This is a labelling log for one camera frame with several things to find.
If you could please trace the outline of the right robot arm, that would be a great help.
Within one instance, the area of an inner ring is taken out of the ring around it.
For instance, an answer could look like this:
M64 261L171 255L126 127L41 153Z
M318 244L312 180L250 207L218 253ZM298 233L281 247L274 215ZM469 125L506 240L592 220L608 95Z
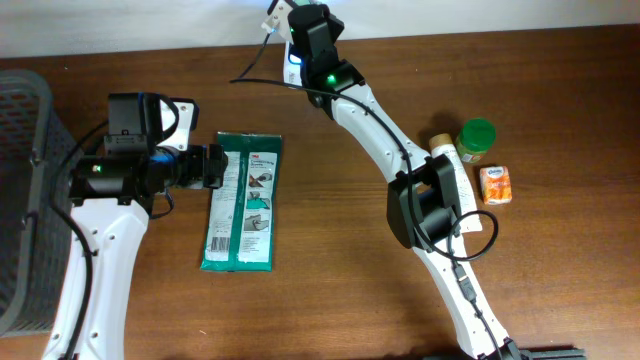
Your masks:
M377 103L360 72L335 46L344 25L318 2L294 3L289 35L302 58L301 83L310 102L345 128L388 183L387 221L398 241L428 269L454 322L461 350L472 359L521 359L522 351L495 319L467 254L455 171L444 155L415 145Z

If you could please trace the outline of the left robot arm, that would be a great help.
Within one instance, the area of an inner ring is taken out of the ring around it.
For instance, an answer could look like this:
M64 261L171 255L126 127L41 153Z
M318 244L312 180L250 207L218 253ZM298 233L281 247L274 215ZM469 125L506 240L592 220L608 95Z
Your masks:
M199 107L159 93L114 93L98 126L99 148L59 175L69 181L70 253L46 359L121 359L130 288L142 240L158 218L157 196L173 188L218 189L228 158L217 144L192 145Z

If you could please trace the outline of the orange snack packet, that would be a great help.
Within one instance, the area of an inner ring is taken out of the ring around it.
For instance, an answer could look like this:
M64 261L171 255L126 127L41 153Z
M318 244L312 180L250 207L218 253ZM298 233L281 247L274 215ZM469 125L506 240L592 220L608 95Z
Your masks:
M511 179L506 166L482 168L480 170L480 184L485 204L501 205L512 201Z

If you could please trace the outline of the green lid jar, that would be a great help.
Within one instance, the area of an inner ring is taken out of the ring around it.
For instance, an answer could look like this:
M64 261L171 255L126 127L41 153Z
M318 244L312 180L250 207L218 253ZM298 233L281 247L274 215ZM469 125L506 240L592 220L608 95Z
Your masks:
M460 159L466 163L481 160L496 140L494 125L484 118L467 121L454 142Z

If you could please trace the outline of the white cream tube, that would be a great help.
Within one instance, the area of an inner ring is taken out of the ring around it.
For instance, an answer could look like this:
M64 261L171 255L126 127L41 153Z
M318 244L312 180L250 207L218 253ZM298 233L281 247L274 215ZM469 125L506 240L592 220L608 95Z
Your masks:
M457 153L451 136L443 133L432 137L429 140L429 148L433 157L445 155L454 167L461 205L461 214L465 215L469 212L476 211L477 204L471 181L464 169L463 163Z

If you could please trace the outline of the green glove package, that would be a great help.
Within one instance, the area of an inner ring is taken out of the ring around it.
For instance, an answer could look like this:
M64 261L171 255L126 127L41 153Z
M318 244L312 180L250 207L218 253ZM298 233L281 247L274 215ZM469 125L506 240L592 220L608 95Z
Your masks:
M229 163L212 192L200 269L270 272L274 208L283 139L271 134L220 132Z

